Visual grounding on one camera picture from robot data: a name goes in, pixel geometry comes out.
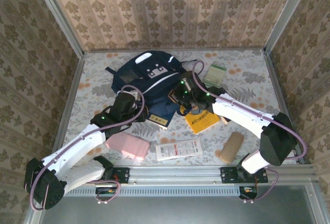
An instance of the purple cable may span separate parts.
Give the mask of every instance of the purple cable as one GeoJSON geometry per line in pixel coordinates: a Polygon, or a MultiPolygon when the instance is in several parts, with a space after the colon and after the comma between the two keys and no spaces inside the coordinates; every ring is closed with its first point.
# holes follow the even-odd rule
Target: purple cable
{"type": "Polygon", "coordinates": [[[102,201],[100,199],[100,193],[101,192],[105,192],[105,191],[108,191],[108,190],[102,190],[101,192],[98,192],[97,193],[97,196],[95,197],[99,202],[103,202],[103,203],[108,203],[110,202],[111,200],[113,200],[119,193],[120,193],[120,189],[121,189],[121,185],[119,182],[117,182],[116,180],[94,180],[94,181],[90,181],[90,183],[94,183],[94,184],[97,184],[97,183],[115,183],[117,184],[117,189],[114,193],[114,195],[112,197],[110,197],[108,200],[106,201],[102,201]]]}
{"type": "Polygon", "coordinates": [[[274,180],[272,186],[270,186],[270,188],[265,192],[265,194],[263,194],[261,197],[257,197],[257,198],[255,198],[255,199],[251,200],[251,202],[252,202],[252,201],[258,201],[258,200],[261,200],[262,198],[264,198],[265,196],[267,196],[267,195],[269,194],[269,192],[274,188],[275,184],[276,184],[277,181],[278,181],[279,174],[278,174],[277,171],[275,171],[275,170],[273,170],[273,169],[269,169],[269,168],[267,168],[267,167],[265,167],[265,169],[266,169],[267,171],[274,172],[274,173],[276,174],[276,179],[274,180]]]}
{"type": "Polygon", "coordinates": [[[39,211],[39,210],[43,210],[43,208],[38,208],[35,206],[34,202],[33,202],[33,196],[34,196],[34,193],[35,193],[35,189],[36,189],[36,186],[37,186],[37,183],[39,181],[39,179],[41,178],[41,175],[46,171],[46,169],[56,163],[56,161],[58,160],[58,158],[60,156],[62,156],[64,153],[66,153],[67,150],[69,150],[70,148],[72,148],[74,145],[76,145],[79,141],[81,141],[82,139],[85,139],[87,136],[97,132],[97,131],[102,131],[102,130],[107,130],[107,129],[110,129],[112,127],[117,127],[117,126],[122,126],[122,125],[125,125],[125,124],[129,124],[131,122],[133,122],[135,119],[137,119],[141,113],[143,112],[143,109],[144,109],[144,96],[142,94],[142,92],[136,88],[135,86],[131,86],[131,85],[125,85],[122,87],[121,89],[121,92],[124,91],[125,88],[133,88],[134,90],[136,90],[140,96],[141,96],[141,100],[142,100],[142,106],[141,106],[141,109],[139,110],[139,112],[132,118],[124,121],[124,122],[120,122],[120,123],[115,123],[115,124],[112,124],[112,125],[108,125],[108,126],[105,126],[105,127],[100,127],[99,129],[95,129],[95,130],[92,130],[88,133],[86,133],[85,135],[82,135],[81,137],[79,137],[78,139],[76,139],[73,143],[71,143],[68,147],[66,147],[65,149],[63,149],[62,152],[60,152],[58,155],[56,155],[47,165],[45,165],[41,170],[40,172],[38,173],[38,175],[36,176],[36,179],[34,180],[33,184],[32,184],[32,187],[31,187],[31,192],[30,192],[30,205],[31,205],[31,208],[34,210],[34,211],[39,211]]]}
{"type": "Polygon", "coordinates": [[[203,66],[204,66],[204,62],[203,62],[203,61],[201,61],[201,60],[196,61],[195,64],[194,64],[194,66],[192,67],[192,77],[194,78],[195,83],[198,85],[198,87],[199,87],[202,91],[204,91],[205,93],[210,94],[212,97],[215,97],[215,98],[217,98],[217,99],[221,99],[222,101],[225,101],[225,102],[227,102],[227,103],[229,103],[229,104],[233,104],[233,105],[235,105],[235,106],[237,106],[237,107],[239,107],[239,108],[241,108],[241,109],[247,111],[248,113],[255,115],[256,117],[263,118],[263,119],[265,119],[265,120],[267,120],[267,121],[269,121],[269,122],[271,122],[271,123],[273,123],[273,124],[279,126],[280,128],[284,129],[285,131],[289,132],[291,135],[293,135],[293,136],[294,136],[294,137],[295,137],[295,138],[301,143],[301,145],[303,146],[303,152],[302,152],[302,154],[300,154],[300,155],[298,155],[298,156],[287,157],[286,159],[298,159],[298,158],[302,158],[302,157],[304,157],[304,156],[306,155],[306,153],[307,153],[307,145],[306,145],[306,143],[305,143],[304,140],[303,140],[303,139],[302,139],[302,138],[301,138],[296,132],[294,132],[293,130],[289,129],[288,127],[282,125],[282,124],[279,123],[279,122],[276,122],[275,120],[272,120],[272,119],[270,119],[270,118],[268,118],[268,117],[265,117],[265,116],[259,114],[258,112],[255,112],[255,111],[253,111],[253,110],[250,110],[250,109],[248,109],[248,108],[246,108],[246,107],[240,105],[239,103],[237,103],[237,102],[235,102],[235,101],[234,101],[234,102],[231,102],[231,101],[228,100],[228,99],[225,99],[225,98],[223,98],[223,97],[221,97],[221,96],[217,96],[217,95],[215,95],[215,94],[209,92],[208,90],[204,89],[204,87],[203,87],[203,86],[197,81],[196,74],[195,74],[195,67],[196,67],[196,65],[197,65],[199,62],[201,62],[201,63],[203,64],[203,66]]]}

